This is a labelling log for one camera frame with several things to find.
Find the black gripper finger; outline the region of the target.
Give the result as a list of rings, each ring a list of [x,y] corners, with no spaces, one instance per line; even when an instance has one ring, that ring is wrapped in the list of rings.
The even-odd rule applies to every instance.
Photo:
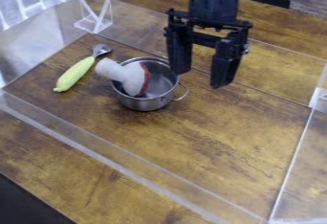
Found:
[[[169,68],[177,75],[181,75],[192,69],[193,45],[184,32],[177,33],[167,28],[164,36]]]
[[[233,38],[223,38],[216,44],[211,65],[211,86],[227,86],[235,78],[243,51]]]

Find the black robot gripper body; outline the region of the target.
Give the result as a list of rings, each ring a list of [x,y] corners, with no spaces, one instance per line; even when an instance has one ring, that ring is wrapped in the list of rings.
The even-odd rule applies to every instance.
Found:
[[[184,32],[189,42],[196,45],[216,48],[223,38],[233,38],[243,54],[248,51],[248,32],[252,23],[237,19],[239,0],[189,0],[188,10],[165,11],[168,22],[165,29],[171,28],[177,33]],[[216,31],[231,30],[227,37],[213,37],[197,34],[193,27],[211,28]]]

